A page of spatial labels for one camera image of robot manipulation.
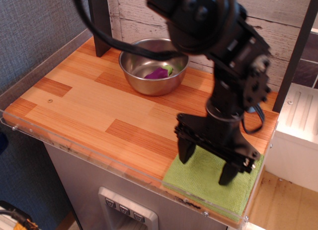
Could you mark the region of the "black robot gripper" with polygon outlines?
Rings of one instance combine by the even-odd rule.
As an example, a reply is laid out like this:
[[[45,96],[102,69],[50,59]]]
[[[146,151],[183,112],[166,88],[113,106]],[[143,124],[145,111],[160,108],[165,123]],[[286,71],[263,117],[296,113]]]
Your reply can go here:
[[[186,164],[196,146],[199,146],[226,162],[219,179],[220,185],[231,183],[238,172],[251,173],[260,153],[240,131],[243,117],[243,114],[224,116],[219,112],[206,116],[179,113],[175,133],[180,161]]]

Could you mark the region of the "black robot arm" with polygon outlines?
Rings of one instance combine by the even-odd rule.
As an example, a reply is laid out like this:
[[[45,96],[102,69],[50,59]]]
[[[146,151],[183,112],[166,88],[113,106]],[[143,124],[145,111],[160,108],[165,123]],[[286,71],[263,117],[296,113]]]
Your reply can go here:
[[[206,116],[178,114],[175,133],[182,163],[200,146],[225,161],[219,184],[228,185],[238,173],[251,172],[260,158],[242,131],[246,111],[264,120],[260,103],[270,92],[270,47],[247,24],[246,11],[236,0],[146,1],[166,19],[176,50],[214,62],[215,83]]]

